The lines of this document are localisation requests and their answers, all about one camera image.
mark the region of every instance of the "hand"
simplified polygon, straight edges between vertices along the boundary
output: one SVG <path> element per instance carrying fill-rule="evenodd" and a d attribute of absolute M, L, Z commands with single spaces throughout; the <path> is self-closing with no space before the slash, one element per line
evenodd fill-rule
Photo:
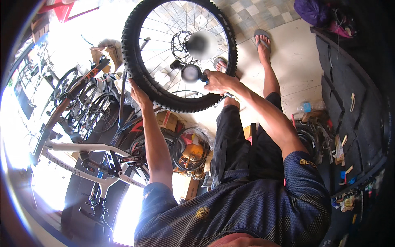
<path fill-rule="evenodd" d="M 143 109 L 145 107 L 153 108 L 154 104 L 152 101 L 148 98 L 148 95 L 141 89 L 139 86 L 137 86 L 136 82 L 132 79 L 129 78 L 129 83 L 132 86 L 132 91 L 130 92 L 130 96 L 134 99 L 134 101 L 139 104 L 140 108 Z"/>
<path fill-rule="evenodd" d="M 224 94 L 232 92 L 234 87 L 239 84 L 239 79 L 231 77 L 219 71 L 205 70 L 209 83 L 204 86 L 204 89 L 214 94 Z"/>

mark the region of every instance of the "leg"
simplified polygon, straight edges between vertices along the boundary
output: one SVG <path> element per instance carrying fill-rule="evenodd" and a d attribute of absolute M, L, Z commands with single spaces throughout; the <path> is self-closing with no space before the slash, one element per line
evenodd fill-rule
<path fill-rule="evenodd" d="M 270 40 L 267 37 L 263 35 L 255 37 L 256 42 L 259 42 L 259 39 L 262 39 L 263 42 L 270 45 Z M 265 69 L 263 97 L 282 111 L 280 85 L 278 84 L 277 77 L 270 65 L 270 51 L 266 46 L 260 44 L 258 46 L 258 53 L 261 64 Z M 256 178 L 283 180 L 284 166 L 281 149 L 260 125 L 258 126 L 257 131 L 256 149 L 256 166 L 260 171 Z"/>
<path fill-rule="evenodd" d="M 217 118 L 217 132 L 211 161 L 213 188 L 224 181 L 226 171 L 248 169 L 249 141 L 244 137 L 239 103 L 224 99 L 224 108 Z"/>
<path fill-rule="evenodd" d="M 266 44 L 270 46 L 270 39 L 267 37 L 261 35 L 255 36 L 255 43 L 259 42 L 259 39 L 263 40 Z M 273 71 L 273 68 L 270 65 L 270 51 L 267 49 L 266 46 L 263 44 L 260 44 L 258 46 L 258 54 L 259 54 L 259 60 L 261 61 L 261 64 L 263 68 L 265 69 L 265 82 L 263 85 L 263 97 L 266 98 L 269 94 L 272 92 L 276 92 L 279 95 L 280 94 L 280 85 L 278 84 L 277 77 Z"/>

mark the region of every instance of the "white bicycle frame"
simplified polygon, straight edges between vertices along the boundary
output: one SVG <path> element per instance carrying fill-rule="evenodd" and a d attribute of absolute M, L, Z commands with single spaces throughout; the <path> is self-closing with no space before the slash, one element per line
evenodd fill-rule
<path fill-rule="evenodd" d="M 131 154 L 128 152 L 125 152 L 119 148 L 116 148 L 114 146 L 110 145 L 105 145 L 105 144 L 79 144 L 79 143 L 55 143 L 51 140 L 46 141 L 43 151 L 41 152 L 41 156 L 44 156 L 51 162 L 54 162 L 56 165 L 72 172 L 73 174 L 83 177 L 87 180 L 91 180 L 93 182 L 96 182 L 100 185 L 100 197 L 105 199 L 107 195 L 108 188 L 111 187 L 114 183 L 116 183 L 119 179 L 131 184 L 135 185 L 141 188 L 144 188 L 145 185 L 142 183 L 137 182 L 136 180 L 133 180 L 133 175 L 135 174 L 134 171 L 132 171 L 130 177 L 125 175 L 125 171 L 128 168 L 128 165 L 126 163 L 121 164 L 121 169 L 122 171 L 119 172 L 119 178 L 113 176 L 113 177 L 107 177 L 105 179 L 95 177 L 93 175 L 90 175 L 84 171 L 81 171 L 79 169 L 76 169 L 74 167 L 71 167 L 67 165 L 65 162 L 61 161 L 58 159 L 55 154 L 52 154 L 48 152 L 48 150 L 53 150 L 53 151 L 63 151 L 63 152 L 82 152 L 82 151 L 87 151 L 87 152 L 104 152 L 104 151 L 113 151 L 116 154 L 126 157 L 130 156 Z"/>

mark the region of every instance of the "blue shirt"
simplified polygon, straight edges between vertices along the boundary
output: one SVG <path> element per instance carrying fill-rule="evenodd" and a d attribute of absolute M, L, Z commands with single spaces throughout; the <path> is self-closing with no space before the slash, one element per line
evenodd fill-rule
<path fill-rule="evenodd" d="M 162 183 L 144 188 L 134 243 L 139 246 L 207 246 L 244 232 L 281 246 L 318 246 L 331 222 L 329 193 L 311 157 L 293 152 L 283 181 L 232 181 L 181 205 Z"/>

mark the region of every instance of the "shirt logo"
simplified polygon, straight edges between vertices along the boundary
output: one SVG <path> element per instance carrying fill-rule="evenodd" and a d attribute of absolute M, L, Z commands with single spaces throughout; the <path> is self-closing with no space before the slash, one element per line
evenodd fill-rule
<path fill-rule="evenodd" d="M 301 159 L 299 164 L 301 164 L 301 165 L 311 165 L 312 167 L 317 168 L 317 166 L 313 162 L 307 161 L 305 159 Z"/>
<path fill-rule="evenodd" d="M 196 211 L 196 217 L 202 219 L 209 215 L 210 209 L 208 207 L 201 207 Z"/>

